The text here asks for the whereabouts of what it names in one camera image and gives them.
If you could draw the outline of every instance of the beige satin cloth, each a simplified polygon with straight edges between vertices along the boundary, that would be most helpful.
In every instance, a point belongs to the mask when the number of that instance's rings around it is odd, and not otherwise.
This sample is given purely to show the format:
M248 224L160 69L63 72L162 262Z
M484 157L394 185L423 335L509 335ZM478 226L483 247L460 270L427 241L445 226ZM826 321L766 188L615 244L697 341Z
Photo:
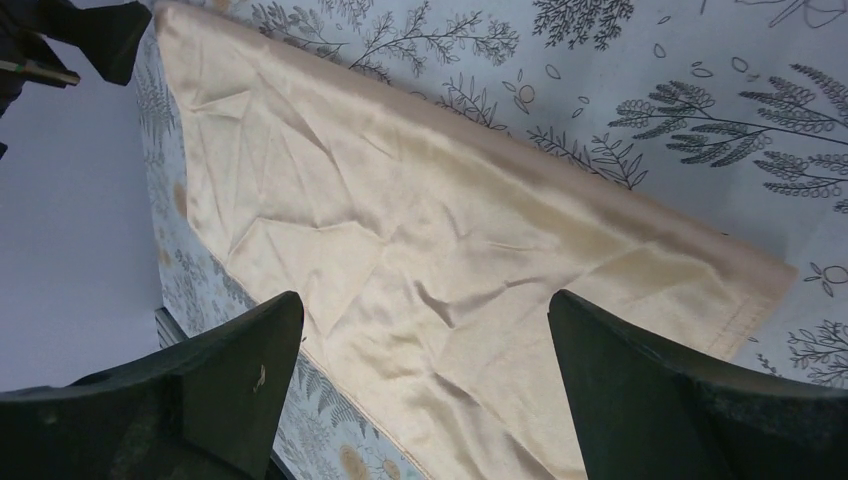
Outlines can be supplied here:
M159 3L156 29L192 228L256 301L300 293L302 351L430 478L585 478L547 325L557 290L727 360L794 276L210 13Z

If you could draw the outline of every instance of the fern print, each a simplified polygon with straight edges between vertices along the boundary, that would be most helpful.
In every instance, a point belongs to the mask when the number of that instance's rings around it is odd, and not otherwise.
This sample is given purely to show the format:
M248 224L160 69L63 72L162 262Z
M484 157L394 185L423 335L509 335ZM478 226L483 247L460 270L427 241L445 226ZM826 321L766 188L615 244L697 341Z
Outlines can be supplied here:
M442 96L436 102L436 105L457 115L462 115L486 128L498 131L506 130L506 125L499 124L495 121L498 102L492 102L491 105L488 104L486 89L482 88L477 91L473 76L469 80L466 90L463 90L465 79L461 73L459 74L458 81L454 81L453 77L451 77L450 81L443 83L442 86L447 89L447 98Z
M478 33L478 27L483 23L483 12L477 11L457 14L446 22L443 31L435 28L427 33L424 29L429 12L430 3L425 1L408 12L401 28L396 26L392 12L379 16L363 38L365 52L348 68L390 83L388 71L375 60L375 56L387 55L409 62L412 73L417 77L424 70L427 59L420 50L421 45L442 65L459 61L454 53L457 46L465 49L470 45L474 55L485 57L494 65L501 65L515 54L518 32L508 22L491 20L486 31Z
M141 129L154 146L161 146L166 134L173 131L176 111L171 107L170 93L165 82L151 70L150 65L135 69Z
M321 0L321 10L328 15L335 11L346 17L357 32L361 19L373 5L373 0ZM445 22L444 29L426 30L430 3L425 1L410 10L403 26L397 24L392 11L376 17L371 28L362 34L364 51L347 64L348 69L383 83L392 83L389 69L380 57L399 59L409 63L417 77L424 71L426 54L436 57L442 65L459 61L456 48L484 57L494 65L503 64L515 54L518 32L508 22L490 20L483 29L483 12L457 14ZM344 64L342 50L353 49L347 42L334 42L324 36L325 22L318 11L293 7L286 11L277 2L270 5L253 5L253 22L265 36L277 38L297 48L310 51L319 57Z
M814 332L789 332L790 360L795 368L810 369L807 378L826 387L843 388L848 381L848 326L824 320Z
M633 16L630 0L533 0L533 6L539 9L533 35L547 35L548 47L568 38L568 48L574 49L591 35L595 50L606 50L610 40L621 36L618 22Z
M372 426L359 413L359 410L344 398L323 374L309 363L306 357L299 357L295 368L299 389L306 392L307 398L312 398L313 395L318 394L318 415L321 415L324 411L329 411L330 424L333 428L338 427L343 422L355 423L359 427L363 437L370 430L375 437L380 438L380 431Z
M333 17L337 13L342 18L347 19L347 22L353 26L357 32L362 26L362 19L365 18L368 10L374 6L374 0L318 0L321 4L321 11Z
M636 140L669 135L672 142L666 148L682 152L682 163L707 163L712 167L732 165L763 151L777 135L814 139L836 151L804 158L765 151L764 158L754 163L784 180L766 182L764 186L772 192L809 198L839 197L842 183L848 181L848 142L843 140L848 130L848 91L845 85L812 67L791 68L824 94L828 105L814 106L819 93L810 88L771 77L773 92L739 93L762 105L756 112L763 122L744 122L714 116L711 108L715 100L703 88L671 81L657 85L647 100L620 104L616 109L619 118L609 125L643 130L633 136ZM845 202L838 202L834 210L841 212L845 207Z
M347 43L331 42L323 37L324 21L314 9L308 11L293 7L287 13L277 2L270 5L253 4L253 21L259 32L269 38L282 36L282 40L294 47L308 50L315 55L337 62L339 50Z
M602 137L592 137L592 143L597 146L592 148L591 152L586 146L580 147L577 140L569 147L565 132L556 135L553 127L549 128L547 132L536 127L535 131L528 130L527 133L530 135L530 141L535 143L540 150L565 158L572 165L628 190L633 190L648 175L648 170L640 168L642 164L641 154L628 159L634 144L622 146L621 140L610 142L609 133Z

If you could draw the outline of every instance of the dark green object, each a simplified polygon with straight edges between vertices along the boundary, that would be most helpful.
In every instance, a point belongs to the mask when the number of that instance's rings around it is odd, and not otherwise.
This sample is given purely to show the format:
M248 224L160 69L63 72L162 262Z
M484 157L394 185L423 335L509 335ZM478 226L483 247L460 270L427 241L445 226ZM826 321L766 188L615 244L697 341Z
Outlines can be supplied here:
M0 394L0 478L262 479L302 330L288 292L68 387Z
M716 360L564 290L548 319L590 480L848 478L848 391Z

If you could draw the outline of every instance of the white wall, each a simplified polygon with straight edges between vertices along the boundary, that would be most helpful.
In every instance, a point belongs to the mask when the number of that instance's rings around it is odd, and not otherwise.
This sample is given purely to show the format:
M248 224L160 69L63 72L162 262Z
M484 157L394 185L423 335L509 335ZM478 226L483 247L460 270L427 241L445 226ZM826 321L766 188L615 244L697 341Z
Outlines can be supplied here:
M0 391L158 349L135 85L106 84L75 47L51 45L80 85L28 83L0 118Z

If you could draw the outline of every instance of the floral tablecloth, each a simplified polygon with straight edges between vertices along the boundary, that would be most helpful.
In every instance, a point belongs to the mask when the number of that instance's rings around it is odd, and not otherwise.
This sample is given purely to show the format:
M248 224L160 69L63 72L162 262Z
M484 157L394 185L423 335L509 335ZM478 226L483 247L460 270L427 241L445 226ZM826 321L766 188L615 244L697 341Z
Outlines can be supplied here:
M848 0L190 3L785 259L797 284L735 361L848 385ZM186 222L152 28L135 82L165 305L196 335L254 303ZM305 358L275 450L300 479L421 476Z

